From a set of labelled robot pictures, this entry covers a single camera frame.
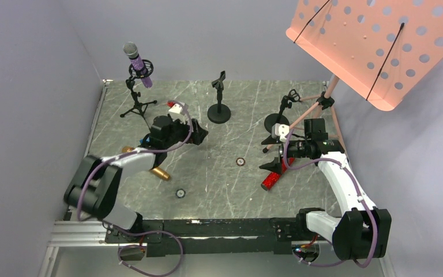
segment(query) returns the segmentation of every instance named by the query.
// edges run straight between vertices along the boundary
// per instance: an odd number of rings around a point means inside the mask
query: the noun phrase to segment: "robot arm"
[[[382,257],[386,252],[391,216],[386,209],[378,209],[369,199],[350,169],[348,159],[338,140],[329,140],[325,132],[325,121],[306,119],[304,140],[291,141],[288,137],[289,126],[276,124],[273,127],[272,139],[264,143],[284,143],[290,140],[287,149],[288,158],[324,158],[316,165],[324,173],[340,206],[340,217],[334,218],[321,208],[301,209],[296,216],[301,232],[316,233],[332,243],[334,251],[341,260],[364,259],[371,247],[372,229],[371,219],[361,201],[364,200],[370,208],[371,214],[377,223],[378,240],[373,257]],[[260,166],[261,169],[280,173],[284,146],[279,149],[279,158],[271,163]],[[342,167],[332,159],[340,162]],[[343,170],[349,170],[357,186],[350,176]]]
[[[200,145],[208,135],[196,119],[191,120],[193,132],[186,143]],[[82,210],[90,215],[119,226],[131,233],[140,233],[142,216],[116,201],[119,184],[127,177],[139,172],[158,167],[167,157],[167,153],[152,153],[146,151],[165,150],[184,141],[189,134],[183,108],[176,104],[170,108],[168,115],[161,115],[153,120],[151,132],[144,137],[141,145],[132,150],[128,156],[98,158],[86,156],[76,171],[67,191],[64,201],[77,207],[85,182],[98,165],[110,161],[93,177],[87,187],[82,201]]]

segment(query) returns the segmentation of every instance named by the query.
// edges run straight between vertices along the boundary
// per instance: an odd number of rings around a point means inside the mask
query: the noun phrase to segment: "microphone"
[[[125,54],[130,58],[130,62],[133,65],[133,69],[136,71],[140,71],[142,68],[144,70],[141,71],[141,74],[146,74],[147,69],[144,68],[144,62],[142,61],[142,58],[140,58],[140,55],[138,54],[138,48],[133,42],[127,42],[125,45],[123,45],[123,51]],[[142,83],[144,83],[145,88],[152,87],[152,80],[150,77],[141,78]]]

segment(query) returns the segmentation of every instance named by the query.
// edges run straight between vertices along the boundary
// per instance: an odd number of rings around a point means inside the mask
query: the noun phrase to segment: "perforated panel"
[[[295,40],[326,0],[300,0],[286,35]],[[443,58],[443,0],[330,0],[296,43],[364,98],[394,109]]]

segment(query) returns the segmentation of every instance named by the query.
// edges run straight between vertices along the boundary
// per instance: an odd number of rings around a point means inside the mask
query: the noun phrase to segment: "microphone head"
[[[138,48],[133,42],[127,42],[123,45],[123,51],[130,59],[135,59],[138,56]]]

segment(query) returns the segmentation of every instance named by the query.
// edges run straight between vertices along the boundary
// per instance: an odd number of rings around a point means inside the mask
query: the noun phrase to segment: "marble tabletop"
[[[224,82],[223,103],[232,116],[227,123],[214,124],[207,118],[208,108],[216,103],[211,81],[154,81],[145,89],[141,84],[142,102],[157,100],[145,115],[149,124],[154,117],[166,115],[168,100],[189,105],[189,113],[209,131],[199,145],[184,145],[170,152],[160,166],[172,179],[162,181],[149,172],[127,178],[118,191],[117,201],[141,213],[145,219],[221,219],[294,217],[300,208],[321,207],[331,215],[339,215],[339,205],[332,188],[316,166],[286,172],[269,191],[261,182],[269,174],[258,167],[271,162],[274,147],[262,153],[261,141],[269,133],[264,118],[279,109],[281,97],[295,88],[302,97],[317,95],[321,82],[231,81]],[[284,115],[290,122],[297,119],[312,101],[294,103]],[[131,108],[133,101],[124,81],[110,82],[100,109],[89,153],[109,156],[120,153],[124,146],[136,147],[148,133],[145,121],[136,114],[119,115]],[[327,131],[335,134],[329,109],[322,116]],[[245,159],[238,166],[236,159]],[[294,165],[305,162],[299,159]],[[184,189],[184,198],[175,192]]]

